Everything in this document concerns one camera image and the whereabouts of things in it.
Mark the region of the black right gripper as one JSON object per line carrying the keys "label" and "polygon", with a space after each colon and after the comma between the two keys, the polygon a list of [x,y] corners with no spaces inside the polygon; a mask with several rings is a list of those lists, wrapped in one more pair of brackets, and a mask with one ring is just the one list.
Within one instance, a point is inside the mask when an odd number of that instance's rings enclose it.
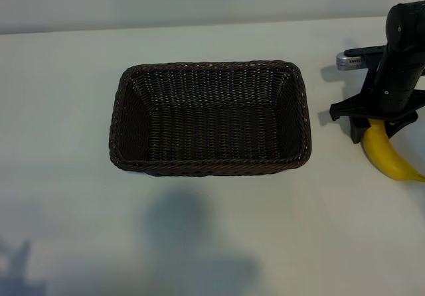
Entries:
{"label": "black right gripper", "polygon": [[382,62],[374,62],[368,66],[360,93],[331,105],[332,120],[343,116],[363,117],[351,119],[353,143],[360,143],[368,130],[367,118],[388,121],[386,134],[394,136],[414,123],[417,113],[413,112],[424,106],[424,91],[415,89],[423,71],[423,58],[384,57]]}

